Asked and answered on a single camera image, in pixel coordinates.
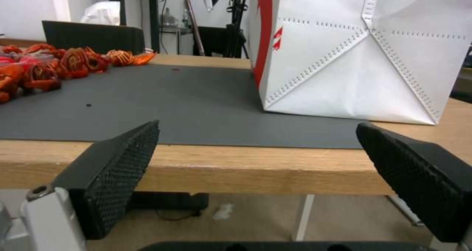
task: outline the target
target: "table leg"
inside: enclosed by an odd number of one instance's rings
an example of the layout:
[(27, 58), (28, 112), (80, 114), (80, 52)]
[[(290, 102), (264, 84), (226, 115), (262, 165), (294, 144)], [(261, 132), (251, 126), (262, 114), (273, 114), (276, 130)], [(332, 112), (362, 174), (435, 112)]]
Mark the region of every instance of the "table leg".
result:
[(303, 241), (314, 199), (315, 195), (302, 196), (295, 220), (295, 229), (292, 233), (293, 241)]
[(420, 218), (418, 218), (418, 216), (416, 216), (416, 214), (411, 211), (405, 201), (400, 199), (398, 196), (388, 196), (388, 198), (403, 212), (403, 214), (411, 221), (413, 226), (424, 226)]

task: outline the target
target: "white paper on floor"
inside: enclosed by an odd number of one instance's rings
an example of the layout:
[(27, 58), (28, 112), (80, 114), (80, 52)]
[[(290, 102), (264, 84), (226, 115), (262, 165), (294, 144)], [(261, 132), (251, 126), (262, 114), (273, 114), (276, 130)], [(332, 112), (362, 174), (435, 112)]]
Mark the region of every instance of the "white paper on floor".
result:
[(233, 211), (233, 204), (221, 204), (218, 210), (213, 215), (214, 220), (226, 220), (231, 216)]

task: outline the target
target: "metal screw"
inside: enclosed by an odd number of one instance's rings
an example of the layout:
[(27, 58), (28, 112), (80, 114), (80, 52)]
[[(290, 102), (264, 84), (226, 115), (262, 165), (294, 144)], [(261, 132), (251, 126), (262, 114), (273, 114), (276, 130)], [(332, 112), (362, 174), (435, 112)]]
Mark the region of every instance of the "metal screw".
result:
[(35, 189), (31, 189), (28, 191), (27, 200), (34, 201), (36, 199), (40, 199), (41, 197), (49, 195), (52, 192), (54, 192), (54, 189), (52, 188), (51, 184), (38, 186)]

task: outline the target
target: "red logo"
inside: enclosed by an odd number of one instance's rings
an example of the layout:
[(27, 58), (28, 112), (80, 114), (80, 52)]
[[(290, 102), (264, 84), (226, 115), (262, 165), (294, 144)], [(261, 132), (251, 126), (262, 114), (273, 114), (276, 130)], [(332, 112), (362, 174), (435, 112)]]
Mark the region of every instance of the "red logo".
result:
[(280, 27), (280, 29), (278, 29), (278, 31), (274, 34), (274, 39), (278, 39), (272, 46), (275, 51), (280, 49), (280, 43), (282, 42), (282, 30), (283, 27)]

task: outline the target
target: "stitched perforation line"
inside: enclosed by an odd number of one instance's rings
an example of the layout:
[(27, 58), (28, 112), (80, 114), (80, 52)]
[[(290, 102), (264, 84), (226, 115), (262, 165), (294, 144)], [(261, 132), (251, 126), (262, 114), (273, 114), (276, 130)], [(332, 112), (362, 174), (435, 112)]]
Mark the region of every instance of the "stitched perforation line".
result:
[(332, 62), (338, 56), (340, 56), (344, 50), (350, 49), (352, 46), (357, 44), (359, 40), (364, 38), (366, 35), (369, 34), (369, 31), (365, 29), (359, 29), (358, 31), (354, 32), (351, 37), (347, 38), (345, 41), (341, 42), (338, 46), (334, 49), (326, 53), (324, 56), (319, 58), (315, 61), (311, 66), (308, 66), (305, 70), (303, 70), (300, 74), (292, 78), (290, 81), (285, 83), (281, 88), (276, 90), (272, 93), (269, 97), (266, 98), (266, 104), (273, 104), (274, 102), (278, 101), (282, 96), (286, 95), (289, 91), (293, 88), (301, 84), (303, 81), (306, 81), (309, 77), (313, 74), (320, 71), (324, 66)]
[(423, 106), (426, 107), (428, 112), (430, 113), (431, 116), (434, 116), (435, 118), (440, 117), (440, 112), (439, 110), (433, 108), (432, 100), (429, 98), (429, 96), (425, 93), (424, 89), (421, 87), (420, 83), (416, 80), (416, 78), (411, 74), (411, 72), (407, 69), (405, 64), (401, 61), (399, 56), (395, 53), (393, 48), (390, 46), (388, 41), (385, 39), (385, 37), (381, 34), (380, 30), (375, 30), (372, 29), (372, 34), (376, 37), (377, 41), (379, 42), (379, 45), (382, 47), (382, 49), (385, 51), (387, 54), (388, 58), (391, 60), (391, 62), (394, 64), (400, 75), (403, 76), (403, 79), (410, 85), (410, 88), (413, 89), (415, 94), (420, 98), (421, 102), (423, 103)]
[(431, 32), (414, 32), (414, 31), (399, 31), (391, 30), (391, 35), (419, 37), (419, 38), (440, 38), (440, 39), (465, 39), (467, 36), (451, 33), (431, 33)]
[(377, 0), (366, 0), (364, 8), (362, 10), (363, 19), (365, 19), (366, 21), (372, 20), (376, 3)]
[(326, 21), (311, 21), (307, 19), (299, 19), (293, 17), (278, 17), (278, 20), (282, 21), (283, 23), (291, 23), (291, 24), (305, 24), (305, 25), (313, 25), (318, 27), (332, 27), (342, 30), (360, 30), (361, 27), (341, 24), (341, 23), (333, 23), (333, 22), (326, 22)]

